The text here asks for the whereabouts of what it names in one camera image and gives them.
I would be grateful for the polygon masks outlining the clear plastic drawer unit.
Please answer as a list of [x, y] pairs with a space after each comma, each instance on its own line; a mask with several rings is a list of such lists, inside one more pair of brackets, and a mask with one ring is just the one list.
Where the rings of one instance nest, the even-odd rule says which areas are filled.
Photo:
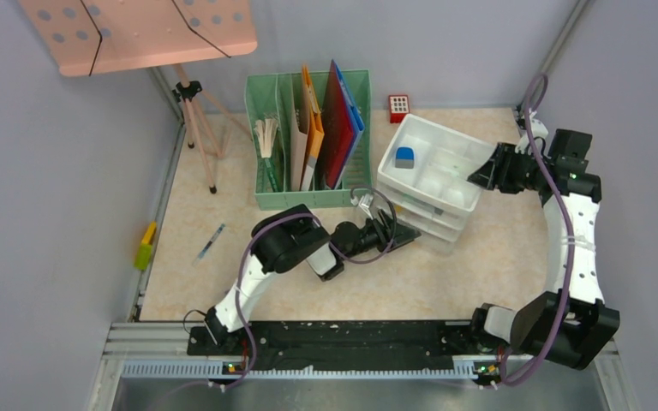
[[[413, 170], [394, 166], [400, 146], [414, 150]], [[398, 208], [400, 222], [419, 229], [428, 241], [454, 245], [482, 193], [467, 177], [494, 149], [490, 143], [409, 114], [380, 161], [376, 187]]]

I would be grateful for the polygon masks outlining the red translucent file folder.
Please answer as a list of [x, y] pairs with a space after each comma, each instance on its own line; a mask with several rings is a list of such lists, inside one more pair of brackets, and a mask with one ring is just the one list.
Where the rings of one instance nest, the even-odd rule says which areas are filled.
[[355, 137], [356, 121], [352, 106], [344, 76], [337, 62], [332, 59], [322, 106], [325, 137], [320, 152], [320, 173], [324, 185], [329, 189], [337, 187]]

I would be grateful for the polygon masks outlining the green children's book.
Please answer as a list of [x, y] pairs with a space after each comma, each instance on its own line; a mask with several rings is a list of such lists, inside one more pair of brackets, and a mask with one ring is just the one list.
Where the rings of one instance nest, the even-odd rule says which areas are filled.
[[277, 144], [278, 120], [273, 117], [254, 122], [254, 139], [259, 149], [259, 164], [264, 167], [274, 193], [283, 190], [283, 177], [279, 173], [280, 155]]

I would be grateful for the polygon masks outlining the green file rack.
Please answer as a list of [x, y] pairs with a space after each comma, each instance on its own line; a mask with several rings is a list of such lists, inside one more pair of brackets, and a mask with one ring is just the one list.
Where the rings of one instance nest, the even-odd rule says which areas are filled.
[[278, 123], [276, 142], [270, 167], [260, 155], [257, 133], [253, 132], [257, 172], [254, 197], [262, 211], [282, 211], [298, 204], [315, 208], [350, 206], [350, 189], [373, 183], [370, 161], [370, 130], [372, 87], [370, 72], [366, 69], [344, 69], [342, 71], [347, 88], [353, 94], [365, 129], [348, 161], [343, 180], [334, 189], [321, 189], [317, 182], [310, 191], [290, 189], [290, 127], [296, 114], [296, 103], [300, 100], [301, 74], [256, 74], [250, 75], [245, 83], [244, 103], [249, 126], [255, 128], [259, 120], [271, 118]]

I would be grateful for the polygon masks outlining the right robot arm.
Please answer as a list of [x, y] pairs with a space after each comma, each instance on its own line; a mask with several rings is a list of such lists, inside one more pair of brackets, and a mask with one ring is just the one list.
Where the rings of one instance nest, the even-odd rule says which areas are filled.
[[607, 307], [596, 269], [595, 219], [601, 178], [587, 171], [590, 134], [559, 129], [547, 155], [499, 143], [489, 160], [470, 174], [475, 185], [503, 194], [524, 190], [539, 195], [547, 222], [547, 278], [544, 290], [519, 310], [485, 303], [468, 329], [470, 346], [490, 353], [505, 345], [583, 370], [612, 339], [619, 311]]

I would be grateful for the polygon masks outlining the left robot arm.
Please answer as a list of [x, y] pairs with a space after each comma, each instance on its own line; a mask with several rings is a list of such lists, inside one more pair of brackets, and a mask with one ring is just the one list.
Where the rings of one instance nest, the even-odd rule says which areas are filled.
[[345, 221], [332, 233], [304, 204], [262, 220], [251, 233], [236, 281], [204, 315], [202, 330], [207, 332], [208, 343], [220, 354], [235, 351], [241, 340], [239, 330], [248, 324], [250, 313], [277, 275], [306, 262], [321, 281], [329, 281], [343, 272], [346, 262], [361, 265], [360, 255], [378, 251], [364, 260], [370, 264], [421, 235], [419, 229], [381, 209], [371, 211], [362, 226]]

